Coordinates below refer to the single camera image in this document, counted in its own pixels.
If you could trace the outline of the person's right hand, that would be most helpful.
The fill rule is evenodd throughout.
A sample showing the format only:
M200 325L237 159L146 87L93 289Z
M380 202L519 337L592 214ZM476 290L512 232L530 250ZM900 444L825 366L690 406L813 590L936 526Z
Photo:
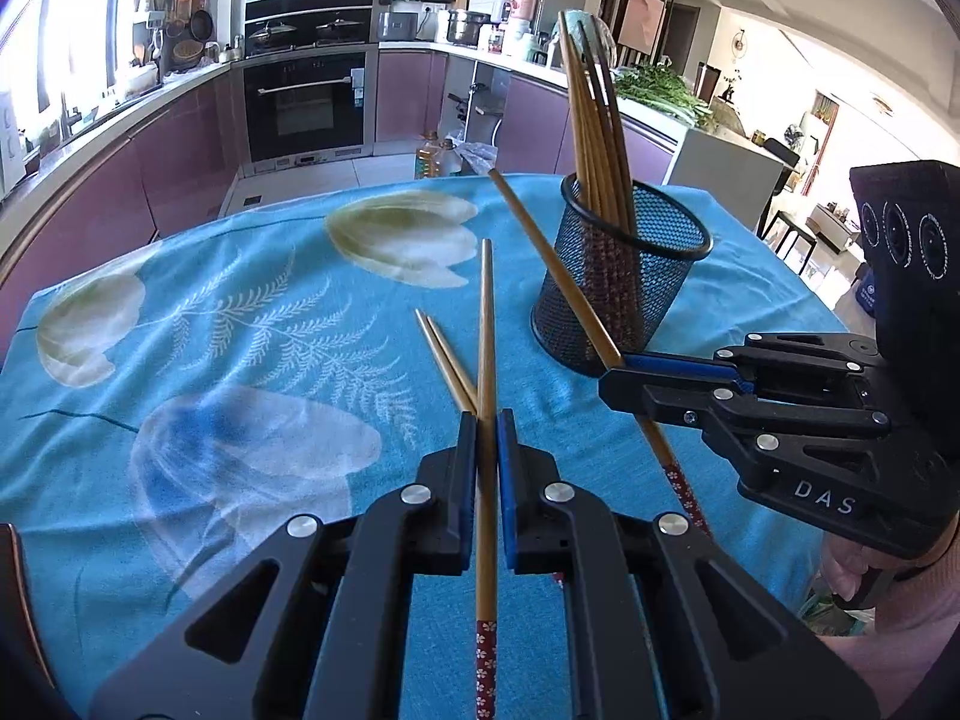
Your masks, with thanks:
M901 561L835 535L823 538L820 572L850 600L867 572L890 571L864 634L825 635L830 647L874 691L885 718L958 715L958 523L929 553Z

